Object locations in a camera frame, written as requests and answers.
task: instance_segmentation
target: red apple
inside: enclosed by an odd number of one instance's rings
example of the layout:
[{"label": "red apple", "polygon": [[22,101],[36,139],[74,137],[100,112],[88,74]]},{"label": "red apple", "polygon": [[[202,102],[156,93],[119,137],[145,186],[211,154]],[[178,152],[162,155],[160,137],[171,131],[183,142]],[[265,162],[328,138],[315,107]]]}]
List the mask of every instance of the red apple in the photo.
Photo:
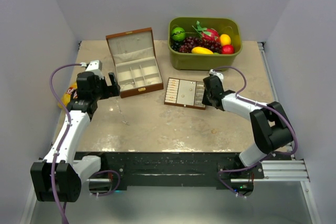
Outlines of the red apple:
[{"label": "red apple", "polygon": [[222,47],[222,55],[231,55],[235,53],[235,49],[232,45],[225,45]]}]

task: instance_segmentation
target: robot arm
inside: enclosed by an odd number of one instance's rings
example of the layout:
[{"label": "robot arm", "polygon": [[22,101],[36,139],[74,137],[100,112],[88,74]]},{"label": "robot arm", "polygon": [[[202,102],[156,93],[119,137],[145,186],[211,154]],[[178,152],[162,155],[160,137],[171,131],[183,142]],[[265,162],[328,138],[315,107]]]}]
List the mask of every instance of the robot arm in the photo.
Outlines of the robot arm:
[{"label": "robot arm", "polygon": [[210,70],[210,76],[203,79],[205,92],[202,103],[222,111],[235,113],[251,121],[255,142],[239,155],[239,159],[245,167],[255,164],[293,140],[289,129],[280,118],[258,105],[261,104],[275,109],[288,121],[280,103],[258,102],[257,104],[255,101],[237,95],[232,90],[224,91],[223,80],[223,74]]},{"label": "robot arm", "polygon": [[75,153],[86,127],[89,125],[97,102],[120,94],[120,87],[115,81],[113,73],[109,73],[112,85],[107,86],[101,72],[102,63],[99,60],[91,61],[85,72],[77,75],[77,98],[67,105],[71,122],[65,118],[63,127],[49,153],[42,162],[33,163],[30,174],[32,176],[35,193],[39,201],[54,201],[51,190],[50,171],[56,146],[70,124],[69,131],[62,143],[56,159],[56,177],[58,196],[60,201],[74,202],[79,197],[81,185],[93,173],[100,170],[101,161],[97,156],[86,156],[74,163]]}]

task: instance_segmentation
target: brown jewelry box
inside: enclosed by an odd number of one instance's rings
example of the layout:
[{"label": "brown jewelry box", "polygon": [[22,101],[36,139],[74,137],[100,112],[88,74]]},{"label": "brown jewelry box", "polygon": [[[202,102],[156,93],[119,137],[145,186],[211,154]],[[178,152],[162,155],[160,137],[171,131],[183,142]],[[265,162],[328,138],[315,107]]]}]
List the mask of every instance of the brown jewelry box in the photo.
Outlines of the brown jewelry box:
[{"label": "brown jewelry box", "polygon": [[107,35],[106,41],[121,98],[163,89],[151,27]]}]

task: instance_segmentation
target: jewelry box compartment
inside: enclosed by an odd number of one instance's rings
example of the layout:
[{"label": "jewelry box compartment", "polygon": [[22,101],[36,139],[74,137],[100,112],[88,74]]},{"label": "jewelry box compartment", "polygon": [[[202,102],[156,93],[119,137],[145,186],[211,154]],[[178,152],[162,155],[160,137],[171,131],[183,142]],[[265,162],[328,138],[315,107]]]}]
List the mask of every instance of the jewelry box compartment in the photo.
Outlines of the jewelry box compartment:
[{"label": "jewelry box compartment", "polygon": [[162,83],[154,57],[120,63],[115,69],[121,91]]}]

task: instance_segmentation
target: purple cable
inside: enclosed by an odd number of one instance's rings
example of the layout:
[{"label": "purple cable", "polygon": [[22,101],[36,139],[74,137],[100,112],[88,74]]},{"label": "purple cable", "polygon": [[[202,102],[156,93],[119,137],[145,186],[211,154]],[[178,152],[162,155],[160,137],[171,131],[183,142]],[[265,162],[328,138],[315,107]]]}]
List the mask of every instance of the purple cable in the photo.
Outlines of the purple cable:
[{"label": "purple cable", "polygon": [[98,195],[98,197],[101,197],[101,196],[108,196],[110,194],[113,194],[113,192],[118,188],[119,184],[120,184],[120,175],[119,173],[117,173],[116,171],[114,170],[101,170],[100,172],[96,172],[93,174],[93,176],[95,175],[99,175],[99,174],[103,174],[103,173],[114,173],[116,174],[116,176],[118,177],[118,182],[117,182],[117,185],[115,186],[114,189],[112,190],[109,190],[107,193],[102,193],[102,194],[93,194],[93,195]]},{"label": "purple cable", "polygon": [[[61,104],[62,108],[64,109],[66,115],[67,115],[67,118],[68,118],[68,122],[70,123],[71,122],[71,116],[70,116],[70,113],[69,111],[67,110],[67,107],[64,105],[64,103],[61,101],[61,99],[58,97],[53,85],[52,85],[52,78],[54,77],[54,75],[56,74],[56,72],[58,72],[59,70],[63,69],[63,68],[67,68],[67,67],[72,67],[72,66],[80,66],[81,64],[78,64],[78,63],[74,63],[74,64],[67,64],[67,65],[64,65],[64,66],[61,66],[57,69],[55,69],[50,78],[49,78],[49,86],[50,86],[50,90],[53,94],[53,96],[56,98],[56,100],[59,102],[59,104]],[[57,147],[56,147],[56,152],[59,152],[61,146],[62,146],[62,143],[65,139],[65,137],[67,136],[68,132],[69,132],[69,129],[70,129],[70,124],[67,125],[65,131],[64,131],[64,134],[63,136],[61,137]],[[52,187],[52,194],[54,195],[54,199],[55,199],[55,202],[56,202],[56,205],[58,207],[58,210],[62,216],[62,223],[63,224],[69,224],[69,221],[65,215],[65,207],[66,207],[66,204],[64,205],[64,208],[61,206],[61,202],[59,201],[59,198],[58,198],[58,195],[57,195],[57,188],[56,188],[56,182],[55,182],[55,167],[56,167],[56,159],[57,159],[57,153],[54,154],[54,158],[52,159],[52,164],[51,164],[51,187]]]},{"label": "purple cable", "polygon": [[[217,71],[217,70],[222,69],[222,68],[231,68],[231,69],[236,70],[238,73],[240,73],[240,75],[242,76],[242,78],[243,78],[243,80],[244,80],[244,86],[243,86],[240,90],[238,90],[238,92],[236,92],[236,98],[237,98],[237,99],[239,99],[239,100],[241,100],[241,101],[244,101],[244,102],[247,102],[247,103],[250,103],[250,104],[252,104],[252,105],[257,105],[257,106],[259,106],[259,107],[261,107],[261,108],[264,108],[264,109],[267,109],[267,110],[271,111],[272,113],[274,113],[275,115],[277,115],[277,116],[278,116],[278,117],[285,123],[285,125],[286,125],[287,128],[289,129],[290,134],[292,135],[292,137],[293,137],[293,141],[294,141],[294,148],[293,148],[292,152],[276,152],[276,153],[279,153],[279,154],[282,154],[282,155],[287,155],[287,156],[290,156],[290,155],[294,154],[294,153],[297,151],[297,149],[298,149],[298,140],[297,140],[297,137],[296,137],[296,135],[295,135],[295,132],[294,132],[293,127],[292,127],[292,126],[290,125],[290,123],[286,120],[286,118],[285,118],[283,115],[281,115],[278,111],[276,111],[275,109],[273,109],[273,108],[271,108],[271,107],[264,106],[264,105],[262,105],[262,104],[260,104],[260,103],[258,103],[258,102],[253,102],[253,101],[247,100],[247,99],[245,99],[245,98],[239,96],[239,93],[241,93],[241,92],[246,88],[246,86],[247,86],[247,80],[246,80],[245,75],[244,75],[239,69],[237,69],[237,68],[235,68],[235,67],[232,67],[232,66],[221,66],[221,67],[215,68],[214,71]],[[242,168],[242,169],[236,169],[236,170],[223,170],[223,171],[220,171],[220,172],[218,172],[218,178],[219,178],[219,181],[220,181],[224,186],[226,186],[230,191],[232,191],[233,193],[235,193],[237,196],[241,196],[241,197],[246,198],[246,196],[244,196],[244,195],[242,195],[242,194],[240,194],[240,193],[234,191],[232,187],[230,187],[228,184],[226,184],[224,181],[222,181],[222,179],[220,178],[220,175],[221,175],[222,173],[234,173],[234,172],[242,172],[242,171],[245,171],[245,170],[249,170],[249,169],[255,167],[257,164],[259,164],[261,161],[267,159],[268,157],[269,157],[269,155],[267,155],[266,157],[264,157],[262,160],[256,162],[255,164],[250,165],[250,166],[245,167],[245,168]]]}]

